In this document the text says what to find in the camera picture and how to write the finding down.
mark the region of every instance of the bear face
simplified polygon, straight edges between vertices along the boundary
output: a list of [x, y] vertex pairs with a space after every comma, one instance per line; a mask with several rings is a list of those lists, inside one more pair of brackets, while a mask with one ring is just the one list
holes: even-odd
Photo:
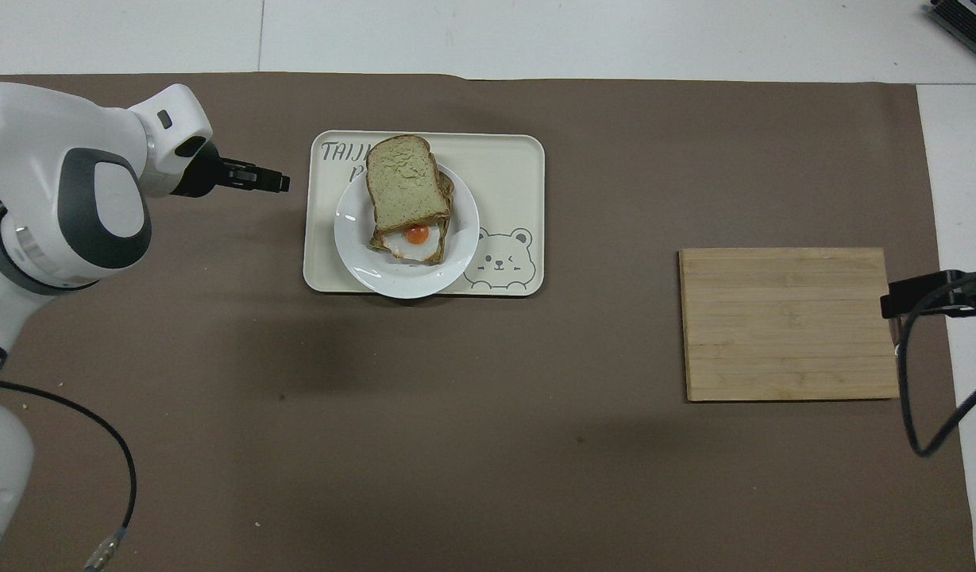
[[530, 231], [525, 228], [514, 229], [508, 234], [492, 234], [481, 228], [473, 260], [463, 272], [470, 288], [527, 290], [527, 284], [538, 272], [530, 258], [533, 241]]

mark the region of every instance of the fried egg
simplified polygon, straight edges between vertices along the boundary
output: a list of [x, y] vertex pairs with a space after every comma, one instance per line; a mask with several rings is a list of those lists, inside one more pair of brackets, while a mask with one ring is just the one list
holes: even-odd
[[438, 251], [440, 236], [441, 229], [437, 224], [410, 225], [383, 234], [382, 244], [393, 257], [422, 263]]

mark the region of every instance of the brown table surface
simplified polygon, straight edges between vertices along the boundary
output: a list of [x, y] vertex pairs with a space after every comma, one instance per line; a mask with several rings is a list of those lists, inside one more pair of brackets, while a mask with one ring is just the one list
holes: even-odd
[[[959, 442], [917, 459], [897, 400], [685, 400], [679, 249], [881, 246], [891, 280], [938, 269], [915, 88], [11, 80], [122, 107], [185, 83], [224, 156], [294, 180], [154, 200], [145, 260], [42, 309], [2, 372], [127, 435], [139, 504], [114, 572], [974, 569]], [[309, 148], [334, 128], [537, 137], [541, 291], [307, 288]], [[928, 432], [953, 404], [942, 322], [915, 342]], [[122, 457], [61, 406], [0, 401], [37, 445], [0, 571], [77, 569], [120, 521]]]

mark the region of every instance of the black cable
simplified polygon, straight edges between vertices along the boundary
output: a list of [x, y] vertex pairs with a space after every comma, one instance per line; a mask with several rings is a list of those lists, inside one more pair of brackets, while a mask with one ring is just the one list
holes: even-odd
[[132, 513], [135, 512], [135, 493], [136, 491], [138, 491], [138, 481], [135, 478], [135, 459], [132, 459], [131, 450], [128, 449], [128, 444], [125, 443], [124, 438], [121, 437], [120, 432], [117, 432], [116, 428], [110, 426], [110, 424], [106, 422], [106, 419], [103, 419], [99, 415], [96, 415], [95, 413], [91, 412], [91, 410], [85, 408], [82, 405], [78, 405], [78, 403], [75, 403], [74, 401], [71, 401], [66, 397], [60, 397], [60, 395], [46, 392], [44, 390], [41, 390], [41, 388], [30, 388], [28, 386], [13, 384], [11, 383], [11, 381], [0, 381], [0, 388], [7, 388], [7, 390], [19, 391], [21, 393], [35, 395], [37, 397], [49, 399], [53, 402], [60, 403], [60, 405], [66, 405], [71, 409], [74, 409], [75, 412], [81, 413], [84, 416], [88, 417], [88, 419], [92, 419], [96, 423], [99, 423], [100, 427], [103, 427], [104, 430], [106, 430], [106, 432], [109, 432], [110, 437], [113, 437], [114, 439], [117, 440], [117, 444], [121, 446], [121, 451], [124, 452], [124, 459], [128, 461], [128, 479], [129, 479], [129, 486], [131, 486], [131, 488], [129, 488], [129, 493], [128, 493], [128, 510], [125, 511], [124, 522], [122, 522], [121, 524], [121, 528], [124, 529], [128, 528], [128, 523], [131, 522], [131, 515]]
[[905, 431], [908, 432], [908, 442], [912, 445], [912, 451], [915, 451], [915, 454], [920, 457], [929, 457], [935, 453], [935, 450], [938, 450], [943, 445], [943, 442], [946, 441], [953, 428], [957, 427], [957, 423], [960, 423], [960, 420], [964, 419], [967, 412], [970, 412], [971, 408], [976, 405], [976, 389], [953, 410], [953, 413], [942, 424], [942, 427], [935, 432], [935, 437], [931, 439], [929, 445], [923, 449], [919, 444], [919, 435], [915, 431], [915, 423], [912, 421], [912, 405], [910, 404], [910, 391], [908, 390], [908, 341], [912, 337], [912, 326], [915, 326], [915, 321], [922, 315], [922, 312], [926, 311], [926, 308], [930, 307], [940, 297], [945, 296], [957, 288], [975, 282], [976, 272], [968, 272], [957, 280], [944, 284], [926, 294], [908, 312], [904, 328], [901, 329], [901, 340], [897, 344], [897, 387], [901, 390], [901, 415], [905, 419]]

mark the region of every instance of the orange yolk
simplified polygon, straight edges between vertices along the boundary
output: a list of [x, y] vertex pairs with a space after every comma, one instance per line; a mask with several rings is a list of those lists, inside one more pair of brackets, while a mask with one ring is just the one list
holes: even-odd
[[427, 240], [427, 225], [411, 225], [403, 231], [403, 236], [411, 244], [423, 244]]

